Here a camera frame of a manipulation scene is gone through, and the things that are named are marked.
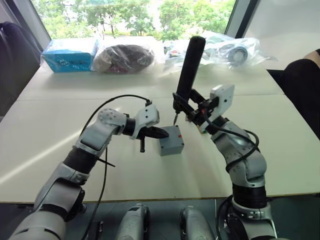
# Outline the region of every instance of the blue box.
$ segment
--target blue box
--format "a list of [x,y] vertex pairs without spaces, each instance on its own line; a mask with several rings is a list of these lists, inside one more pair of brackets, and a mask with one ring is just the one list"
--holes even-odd
[[51,40],[41,54],[55,73],[91,71],[98,50],[96,38],[64,38]]

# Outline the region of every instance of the white table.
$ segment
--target white table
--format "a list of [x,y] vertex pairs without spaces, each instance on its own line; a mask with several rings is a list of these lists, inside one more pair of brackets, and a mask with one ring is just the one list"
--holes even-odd
[[[0,123],[0,202],[33,202],[57,164],[67,156],[87,118],[105,98],[124,93],[148,96],[160,112],[159,125],[172,124],[171,92],[176,88],[176,79],[171,79],[174,84],[169,78],[167,82],[153,79],[149,89],[140,85],[148,83],[142,76],[138,83],[125,87],[121,82],[117,86],[115,80],[128,82],[124,75],[41,71]],[[238,85],[241,87],[224,116],[259,136],[259,148],[268,166],[265,175],[268,195],[319,192],[319,140],[267,72],[259,67],[253,72],[260,79],[260,88],[253,80],[245,85],[242,82],[247,79],[245,73],[224,73],[237,81],[241,79],[236,89]],[[205,83],[202,74],[194,87],[204,94],[210,91],[211,83]],[[219,74],[215,84],[224,81],[223,72]],[[90,87],[84,76],[91,78],[94,87]],[[108,89],[98,88],[99,83],[107,88],[109,82],[113,85]],[[109,104],[131,115],[143,106],[143,101],[131,98]],[[232,192],[225,160],[209,135],[199,134],[194,125],[184,121],[183,114],[177,124],[185,142],[182,154],[178,155],[160,157],[156,139],[146,139],[146,152],[140,153],[139,141],[129,140],[127,136],[112,138],[108,160],[116,168],[108,168],[103,201],[218,198]],[[196,151],[188,147],[195,144]],[[84,186],[85,201],[98,199],[103,171],[102,163],[98,162]]]

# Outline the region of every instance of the clear plastic bag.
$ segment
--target clear plastic bag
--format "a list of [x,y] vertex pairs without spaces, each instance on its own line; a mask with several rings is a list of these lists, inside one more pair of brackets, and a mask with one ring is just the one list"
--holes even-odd
[[161,62],[162,44],[152,36],[111,37],[99,43],[91,69],[101,73],[149,72]]
[[[253,37],[233,38],[224,34],[205,31],[205,47],[200,61],[201,65],[219,64],[229,68],[253,66],[265,60],[277,60],[260,49],[260,42]],[[165,41],[164,71],[182,68],[189,40]]]

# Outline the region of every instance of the black cylindrical handle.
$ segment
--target black cylindrical handle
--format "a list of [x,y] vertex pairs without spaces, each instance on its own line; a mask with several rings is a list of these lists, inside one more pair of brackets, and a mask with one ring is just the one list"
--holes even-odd
[[194,84],[206,40],[201,36],[193,36],[186,50],[183,67],[176,93],[188,101]]

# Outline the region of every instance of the green trees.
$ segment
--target green trees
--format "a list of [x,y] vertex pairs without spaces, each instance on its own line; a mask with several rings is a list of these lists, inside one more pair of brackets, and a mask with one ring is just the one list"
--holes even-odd
[[224,33],[235,0],[31,0],[51,38],[118,34],[177,40]]

